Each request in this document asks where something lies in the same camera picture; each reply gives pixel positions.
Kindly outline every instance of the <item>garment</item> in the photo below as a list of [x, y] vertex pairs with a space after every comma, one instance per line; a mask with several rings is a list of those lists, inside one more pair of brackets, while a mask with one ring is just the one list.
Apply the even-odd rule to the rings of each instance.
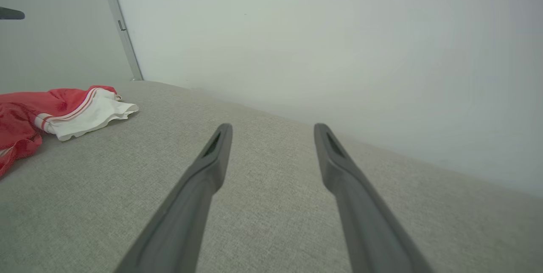
[[0, 95], [0, 176], [16, 159], [35, 153], [43, 132], [64, 141], [138, 111], [137, 105], [119, 100], [106, 86]]

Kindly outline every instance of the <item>white panel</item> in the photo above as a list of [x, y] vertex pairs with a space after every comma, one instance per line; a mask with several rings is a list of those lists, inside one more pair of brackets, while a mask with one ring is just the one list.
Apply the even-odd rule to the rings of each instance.
[[107, 0], [0, 0], [23, 11], [0, 21], [0, 93], [130, 81]]
[[149, 80], [543, 195], [541, 0], [120, 0]]

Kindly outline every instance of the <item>metal frame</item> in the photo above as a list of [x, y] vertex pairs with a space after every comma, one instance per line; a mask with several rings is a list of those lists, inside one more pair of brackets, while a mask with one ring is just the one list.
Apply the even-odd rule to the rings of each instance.
[[128, 35], [128, 30], [126, 29], [126, 24], [124, 23], [123, 13], [120, 10], [118, 0], [107, 0], [109, 8], [113, 13], [115, 19], [115, 26], [117, 27], [117, 32], [119, 33], [120, 42], [123, 44], [124, 53], [128, 59], [128, 64], [130, 65], [130, 70], [132, 70], [132, 75], [134, 76], [133, 80], [143, 80], [141, 75], [140, 66], [138, 65], [136, 54], [134, 54], [134, 49], [132, 48], [132, 42], [130, 41], [130, 35]]

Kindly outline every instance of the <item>red cloth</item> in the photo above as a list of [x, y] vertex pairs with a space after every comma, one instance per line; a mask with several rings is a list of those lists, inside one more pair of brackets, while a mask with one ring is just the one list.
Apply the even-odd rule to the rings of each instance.
[[85, 109], [91, 101], [90, 91], [97, 87], [117, 93], [112, 87], [95, 85], [88, 90], [54, 89], [0, 95], [0, 176], [16, 159], [35, 153], [41, 145], [40, 132], [47, 118]]

